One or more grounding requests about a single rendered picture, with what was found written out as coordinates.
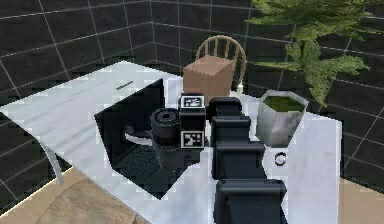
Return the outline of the grey plant pot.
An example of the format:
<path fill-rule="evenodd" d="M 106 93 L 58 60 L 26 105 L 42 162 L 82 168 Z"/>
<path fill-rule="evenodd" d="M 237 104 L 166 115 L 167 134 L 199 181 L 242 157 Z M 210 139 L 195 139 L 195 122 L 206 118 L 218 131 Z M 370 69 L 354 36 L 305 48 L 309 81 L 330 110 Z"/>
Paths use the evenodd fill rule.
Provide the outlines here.
<path fill-rule="evenodd" d="M 294 92 L 267 90 L 259 100 L 256 137 L 268 147 L 286 148 L 307 106 Z"/>

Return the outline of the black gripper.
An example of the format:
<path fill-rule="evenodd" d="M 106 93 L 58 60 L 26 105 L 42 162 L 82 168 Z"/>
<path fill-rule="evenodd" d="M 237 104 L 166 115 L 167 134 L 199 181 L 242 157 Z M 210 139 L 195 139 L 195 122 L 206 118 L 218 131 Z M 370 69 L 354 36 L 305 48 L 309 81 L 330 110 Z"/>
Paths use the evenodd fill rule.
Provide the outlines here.
<path fill-rule="evenodd" d="M 160 108 L 150 117 L 151 138 L 141 138 L 129 134 L 148 134 L 149 130 L 127 125 L 125 139 L 138 145 L 152 146 L 160 167 L 165 171 L 176 171 L 184 165 L 181 149 L 179 112 L 175 108 Z"/>

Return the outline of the green fern house plant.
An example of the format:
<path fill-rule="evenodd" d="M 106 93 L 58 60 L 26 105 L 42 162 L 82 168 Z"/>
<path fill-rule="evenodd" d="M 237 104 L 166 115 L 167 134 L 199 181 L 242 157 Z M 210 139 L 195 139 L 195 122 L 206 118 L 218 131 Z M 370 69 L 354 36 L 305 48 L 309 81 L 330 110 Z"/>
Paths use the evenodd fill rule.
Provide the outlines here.
<path fill-rule="evenodd" d="M 380 31 L 359 24 L 372 14 L 367 6 L 384 4 L 384 0 L 253 0 L 261 12 L 259 17 L 247 20 L 252 25 L 293 25 L 286 37 L 287 62 L 261 62 L 262 67 L 302 72 L 312 97 L 325 104 L 330 82 L 339 73 L 359 75 L 369 67 L 357 56 L 336 56 L 323 59 L 318 39 L 327 35 L 346 36 L 361 41 L 364 33 Z"/>

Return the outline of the white table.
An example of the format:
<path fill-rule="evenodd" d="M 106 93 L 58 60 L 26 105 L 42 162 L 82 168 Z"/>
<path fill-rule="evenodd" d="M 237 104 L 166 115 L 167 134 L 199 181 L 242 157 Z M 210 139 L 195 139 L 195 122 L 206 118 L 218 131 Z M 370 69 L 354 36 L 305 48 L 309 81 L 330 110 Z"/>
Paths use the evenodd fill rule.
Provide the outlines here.
<path fill-rule="evenodd" d="M 107 160 L 95 114 L 163 78 L 181 77 L 130 62 L 99 71 L 1 107 L 1 112 L 35 137 L 50 160 L 62 157 L 150 224 L 171 217 L 172 207 L 203 201 L 213 209 L 212 150 L 189 167 L 162 199 L 156 199 L 115 172 Z M 120 90 L 116 87 L 129 81 Z M 263 165 L 271 179 L 287 187 L 282 208 L 288 224 L 338 224 L 341 124 L 305 113 L 287 148 L 266 150 Z"/>

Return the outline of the wooden spindle chair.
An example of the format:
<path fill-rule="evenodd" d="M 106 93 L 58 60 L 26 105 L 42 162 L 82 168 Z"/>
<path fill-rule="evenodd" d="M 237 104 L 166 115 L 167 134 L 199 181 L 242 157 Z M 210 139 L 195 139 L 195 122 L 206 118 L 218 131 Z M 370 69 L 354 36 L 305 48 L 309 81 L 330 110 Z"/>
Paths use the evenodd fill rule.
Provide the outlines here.
<path fill-rule="evenodd" d="M 245 54 L 243 47 L 241 46 L 241 44 L 237 40 L 233 39 L 232 37 L 226 36 L 226 35 L 215 35 L 215 36 L 209 37 L 201 43 L 201 45 L 199 46 L 199 48 L 196 52 L 195 57 L 196 57 L 196 59 L 199 59 L 200 55 L 201 55 L 201 51 L 204 51 L 205 55 L 208 55 L 209 54 L 209 45 L 211 42 L 214 42 L 214 56 L 216 56 L 217 52 L 218 52 L 218 46 L 219 46 L 220 40 L 226 41 L 225 52 L 224 52 L 225 58 L 228 58 L 230 45 L 233 44 L 235 46 L 235 55 L 233 58 L 233 60 L 234 60 L 233 68 L 236 68 L 238 58 L 241 58 L 240 75 L 239 75 L 237 89 L 236 89 L 237 94 L 239 96 L 241 96 L 243 94 L 243 90 L 244 90 L 243 79 L 244 79 L 244 75 L 246 72 L 247 57 L 246 57 L 246 54 Z"/>

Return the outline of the brown cardboard box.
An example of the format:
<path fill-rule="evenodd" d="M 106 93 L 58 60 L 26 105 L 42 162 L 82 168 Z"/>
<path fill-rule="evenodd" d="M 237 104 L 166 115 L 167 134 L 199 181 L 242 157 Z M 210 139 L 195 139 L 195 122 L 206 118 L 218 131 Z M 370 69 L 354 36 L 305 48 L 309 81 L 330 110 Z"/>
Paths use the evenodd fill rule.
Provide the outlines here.
<path fill-rule="evenodd" d="M 202 93 L 208 103 L 228 96 L 233 81 L 233 60 L 206 55 L 183 68 L 183 91 Z"/>

